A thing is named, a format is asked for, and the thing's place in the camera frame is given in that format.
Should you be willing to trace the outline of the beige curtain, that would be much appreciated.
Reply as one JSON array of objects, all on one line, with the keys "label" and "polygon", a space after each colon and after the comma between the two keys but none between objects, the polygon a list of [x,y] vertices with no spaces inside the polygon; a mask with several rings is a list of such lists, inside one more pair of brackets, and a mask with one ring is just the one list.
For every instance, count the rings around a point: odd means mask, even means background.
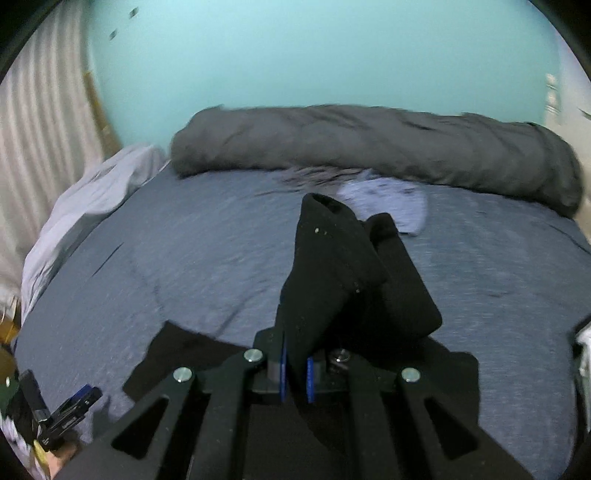
[{"label": "beige curtain", "polygon": [[88,97],[87,1],[61,1],[1,82],[1,313],[58,197],[106,154]]}]

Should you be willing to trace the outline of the blue patterned bed sheet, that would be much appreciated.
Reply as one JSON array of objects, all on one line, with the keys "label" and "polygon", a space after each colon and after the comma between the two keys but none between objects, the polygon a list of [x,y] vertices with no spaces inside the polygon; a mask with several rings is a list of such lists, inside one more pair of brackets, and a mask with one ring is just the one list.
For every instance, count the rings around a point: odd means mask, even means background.
[{"label": "blue patterned bed sheet", "polygon": [[[590,248],[541,205],[426,185],[405,246],[442,316],[436,339],[479,361],[482,427],[538,479],[575,437],[569,336],[590,312]],[[273,324],[294,258],[301,192],[271,172],[160,172],[102,221],[17,338],[50,407],[84,384],[104,397],[91,441],[131,406],[123,385],[165,321],[240,346]]]}]

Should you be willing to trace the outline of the black garment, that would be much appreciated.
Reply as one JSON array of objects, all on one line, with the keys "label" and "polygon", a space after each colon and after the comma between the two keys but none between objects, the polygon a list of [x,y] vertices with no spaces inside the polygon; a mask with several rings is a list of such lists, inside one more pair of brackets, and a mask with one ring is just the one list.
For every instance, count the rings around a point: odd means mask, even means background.
[{"label": "black garment", "polygon": [[[304,197],[293,268],[269,328],[279,351],[279,371],[270,381],[280,393],[277,399],[259,395],[252,404],[240,479],[346,479],[332,435],[342,416],[339,403],[315,399],[328,391],[331,362],[344,353],[380,371],[427,370],[478,420],[477,363],[433,341],[441,324],[391,216],[360,221],[332,198]],[[166,322],[124,390],[142,399],[179,367],[206,371],[240,351]]]}]

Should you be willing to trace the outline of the small light blue cloth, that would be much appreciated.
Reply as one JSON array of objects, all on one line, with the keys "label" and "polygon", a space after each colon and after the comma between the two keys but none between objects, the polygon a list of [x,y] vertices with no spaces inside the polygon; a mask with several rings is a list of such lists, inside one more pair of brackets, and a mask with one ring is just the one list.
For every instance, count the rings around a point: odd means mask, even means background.
[{"label": "small light blue cloth", "polygon": [[342,184],[335,196],[363,221],[388,213],[406,235],[419,235],[427,222],[428,197],[413,182],[394,178],[352,180]]}]

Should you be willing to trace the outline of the light grey pillow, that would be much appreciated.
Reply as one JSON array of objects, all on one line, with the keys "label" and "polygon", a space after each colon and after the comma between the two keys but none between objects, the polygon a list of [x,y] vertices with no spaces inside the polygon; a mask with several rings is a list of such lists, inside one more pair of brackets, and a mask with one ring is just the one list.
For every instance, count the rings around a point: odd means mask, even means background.
[{"label": "light grey pillow", "polygon": [[59,196],[24,261],[23,319],[82,241],[167,163],[163,150],[156,145],[125,147]]}]

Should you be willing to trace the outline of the dark grey rolled duvet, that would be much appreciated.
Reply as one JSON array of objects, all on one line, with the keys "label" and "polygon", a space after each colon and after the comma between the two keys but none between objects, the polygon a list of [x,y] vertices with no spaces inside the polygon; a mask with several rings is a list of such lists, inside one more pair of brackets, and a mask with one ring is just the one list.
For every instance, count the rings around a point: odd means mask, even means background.
[{"label": "dark grey rolled duvet", "polygon": [[197,112],[173,137],[181,176],[335,167],[543,204],[574,217],[584,175],[559,135],[535,123],[356,105]]}]

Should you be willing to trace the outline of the black and white cloth item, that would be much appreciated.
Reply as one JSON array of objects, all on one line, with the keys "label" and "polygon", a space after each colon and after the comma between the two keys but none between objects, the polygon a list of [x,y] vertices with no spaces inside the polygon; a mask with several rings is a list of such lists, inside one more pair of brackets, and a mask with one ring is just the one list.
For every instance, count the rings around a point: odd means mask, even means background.
[{"label": "black and white cloth item", "polygon": [[590,379],[590,316],[574,328],[572,334],[573,358],[581,380]]}]

